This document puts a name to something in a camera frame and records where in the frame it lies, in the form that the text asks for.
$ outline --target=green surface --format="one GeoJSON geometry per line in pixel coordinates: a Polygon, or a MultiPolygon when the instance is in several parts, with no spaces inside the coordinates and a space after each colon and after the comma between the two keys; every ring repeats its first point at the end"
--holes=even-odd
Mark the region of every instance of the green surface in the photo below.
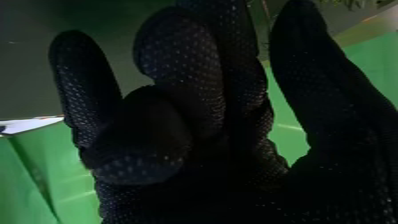
{"type": "MultiPolygon", "coordinates": [[[[398,105],[398,34],[386,34],[346,51],[378,88],[398,105]]],[[[306,134],[271,71],[269,79],[276,109],[271,138],[294,163],[308,151],[306,134]]],[[[81,164],[65,124],[11,139],[0,139],[0,168],[0,223],[100,223],[93,177],[81,164]]]]}

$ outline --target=black glove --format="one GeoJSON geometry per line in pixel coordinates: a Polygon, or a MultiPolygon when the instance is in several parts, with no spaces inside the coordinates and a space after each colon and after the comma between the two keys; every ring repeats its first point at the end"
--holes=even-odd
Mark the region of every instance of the black glove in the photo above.
{"type": "Polygon", "coordinates": [[[134,57],[155,86],[123,100],[93,39],[72,31],[54,40],[67,124],[97,178],[104,223],[205,223],[226,210],[225,82],[214,36],[184,10],[148,20],[134,57]]]}
{"type": "Polygon", "coordinates": [[[276,223],[397,223],[397,109],[346,57],[310,0],[292,0],[280,14],[271,62],[312,150],[278,199],[253,197],[260,223],[271,207],[276,223]]]}

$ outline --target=textured glove fabric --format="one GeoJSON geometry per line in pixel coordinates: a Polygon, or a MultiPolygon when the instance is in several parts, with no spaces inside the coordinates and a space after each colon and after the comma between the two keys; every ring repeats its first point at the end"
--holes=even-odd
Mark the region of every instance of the textured glove fabric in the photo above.
{"type": "Polygon", "coordinates": [[[397,223],[397,110],[312,1],[289,2],[271,40],[276,80],[312,145],[274,202],[285,223],[397,223]]]}
{"type": "Polygon", "coordinates": [[[99,132],[111,122],[122,92],[107,58],[91,37],[79,31],[63,33],[51,46],[67,124],[81,152],[91,147],[99,132]]]}
{"type": "Polygon", "coordinates": [[[107,59],[88,35],[63,33],[51,49],[104,223],[221,223],[228,141],[219,51],[207,25],[182,10],[166,9],[148,20],[134,54],[155,86],[122,100],[107,59]]]}
{"type": "Polygon", "coordinates": [[[289,166],[267,138],[274,111],[248,1],[179,0],[177,4],[210,24],[218,39],[228,99],[226,126],[237,169],[246,179],[237,181],[267,186],[273,190],[280,186],[289,166]]]}

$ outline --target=gloved hand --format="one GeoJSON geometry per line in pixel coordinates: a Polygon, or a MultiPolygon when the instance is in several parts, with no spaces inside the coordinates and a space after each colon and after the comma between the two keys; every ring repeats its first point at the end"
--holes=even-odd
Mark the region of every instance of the gloved hand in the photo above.
{"type": "Polygon", "coordinates": [[[312,150],[278,199],[253,197],[258,221],[273,207],[280,223],[397,223],[397,109],[346,57],[310,0],[292,0],[282,11],[271,63],[312,150]]]}
{"type": "Polygon", "coordinates": [[[67,124],[97,178],[104,223],[203,223],[226,208],[226,100],[214,36],[184,10],[148,20],[134,57],[155,86],[123,99],[93,39],[70,31],[54,40],[67,124]]]}

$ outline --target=finger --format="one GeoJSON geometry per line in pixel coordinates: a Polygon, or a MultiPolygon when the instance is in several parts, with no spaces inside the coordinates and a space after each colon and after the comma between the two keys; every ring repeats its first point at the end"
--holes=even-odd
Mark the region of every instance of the finger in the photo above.
{"type": "Polygon", "coordinates": [[[308,0],[290,1],[280,14],[271,62],[312,147],[335,148],[346,142],[360,148],[372,138],[370,122],[395,117],[395,108],[346,57],[308,0]]]}
{"type": "Polygon", "coordinates": [[[267,137],[274,111],[248,1],[179,0],[179,6],[198,14],[216,34],[226,84],[228,129],[241,170],[262,163],[262,174],[257,176],[269,176],[269,180],[274,177],[280,179],[287,173],[287,164],[280,163],[282,157],[267,137]]]}
{"type": "Polygon", "coordinates": [[[218,138],[225,127],[225,83],[219,51],[207,25],[193,14],[166,9],[143,25],[136,64],[187,117],[194,136],[218,138]]]}
{"type": "Polygon", "coordinates": [[[122,103],[118,82],[102,49],[79,31],[59,34],[51,46],[51,64],[67,124],[79,148],[88,148],[122,103]]]}

